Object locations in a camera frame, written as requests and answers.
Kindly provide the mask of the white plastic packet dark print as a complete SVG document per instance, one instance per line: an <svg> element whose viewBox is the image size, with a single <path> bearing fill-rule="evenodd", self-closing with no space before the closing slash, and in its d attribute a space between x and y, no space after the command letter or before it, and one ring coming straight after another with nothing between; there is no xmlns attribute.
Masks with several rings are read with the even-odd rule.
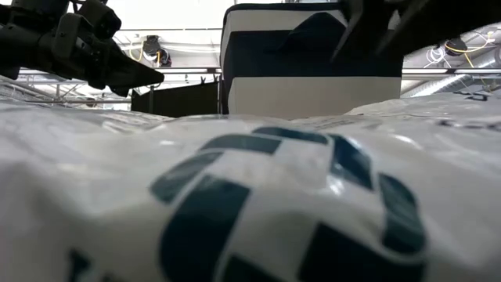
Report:
<svg viewBox="0 0 501 282"><path fill-rule="evenodd" d="M2 98L0 282L501 282L501 95L295 120Z"/></svg>

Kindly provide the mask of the silver ventilation duct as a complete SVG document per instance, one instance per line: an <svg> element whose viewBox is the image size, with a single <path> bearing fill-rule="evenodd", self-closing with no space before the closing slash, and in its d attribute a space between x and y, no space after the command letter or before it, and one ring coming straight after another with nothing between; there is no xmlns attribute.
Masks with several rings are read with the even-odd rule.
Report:
<svg viewBox="0 0 501 282"><path fill-rule="evenodd" d="M410 90L405 90L401 97L411 98L455 92L467 89L475 81L490 79L490 77L501 79L501 53L499 55L493 54L492 58L483 57L474 67L448 69L443 78L435 77Z"/></svg>

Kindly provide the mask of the black divider panel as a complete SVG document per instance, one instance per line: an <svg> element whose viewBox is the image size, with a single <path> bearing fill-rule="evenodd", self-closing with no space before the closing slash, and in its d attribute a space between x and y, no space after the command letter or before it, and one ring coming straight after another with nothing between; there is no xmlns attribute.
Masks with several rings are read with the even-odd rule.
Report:
<svg viewBox="0 0 501 282"><path fill-rule="evenodd" d="M154 89L132 94L131 111L170 118L218 112L218 83L203 83L172 89Z"/></svg>

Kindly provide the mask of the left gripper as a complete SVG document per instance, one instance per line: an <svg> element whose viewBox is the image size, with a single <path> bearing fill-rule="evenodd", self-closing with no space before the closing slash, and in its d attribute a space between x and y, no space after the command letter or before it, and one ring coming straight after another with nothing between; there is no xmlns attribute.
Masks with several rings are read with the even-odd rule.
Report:
<svg viewBox="0 0 501 282"><path fill-rule="evenodd" d="M117 96L130 89L156 85L161 72L126 56L110 39L99 39L81 14L63 15L57 26L38 39L38 62L42 70L63 78L77 78L92 87L107 86Z"/></svg>

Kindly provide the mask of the black overhead mounted device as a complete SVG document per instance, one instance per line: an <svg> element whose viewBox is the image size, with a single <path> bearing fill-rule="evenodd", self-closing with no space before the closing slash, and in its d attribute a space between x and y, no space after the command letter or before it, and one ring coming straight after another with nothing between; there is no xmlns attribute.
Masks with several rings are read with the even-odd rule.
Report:
<svg viewBox="0 0 501 282"><path fill-rule="evenodd" d="M171 67L170 53L161 47L158 35L147 35L142 44L142 52L155 67Z"/></svg>
<svg viewBox="0 0 501 282"><path fill-rule="evenodd" d="M449 56L461 56L468 48L461 38L453 38L445 42L445 53Z"/></svg>

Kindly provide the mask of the navy white striped fabric basket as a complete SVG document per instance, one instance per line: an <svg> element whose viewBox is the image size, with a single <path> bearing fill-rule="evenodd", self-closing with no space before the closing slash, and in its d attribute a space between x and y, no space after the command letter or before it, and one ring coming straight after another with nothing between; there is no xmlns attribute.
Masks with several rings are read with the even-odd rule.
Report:
<svg viewBox="0 0 501 282"><path fill-rule="evenodd" d="M274 118L343 114L400 96L402 56L373 52L393 27L380 0L364 0L352 54L332 61L347 26L340 0L243 3L225 11L220 43L222 110Z"/></svg>

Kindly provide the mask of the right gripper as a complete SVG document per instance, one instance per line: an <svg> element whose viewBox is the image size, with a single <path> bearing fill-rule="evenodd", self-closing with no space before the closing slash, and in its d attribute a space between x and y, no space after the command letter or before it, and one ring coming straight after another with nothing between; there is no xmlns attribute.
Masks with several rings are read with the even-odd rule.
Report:
<svg viewBox="0 0 501 282"><path fill-rule="evenodd" d="M347 26L333 51L332 61L351 56L361 23L364 0L340 0ZM501 22L501 0L383 0L399 20L379 40L376 54L404 56L446 39Z"/></svg>

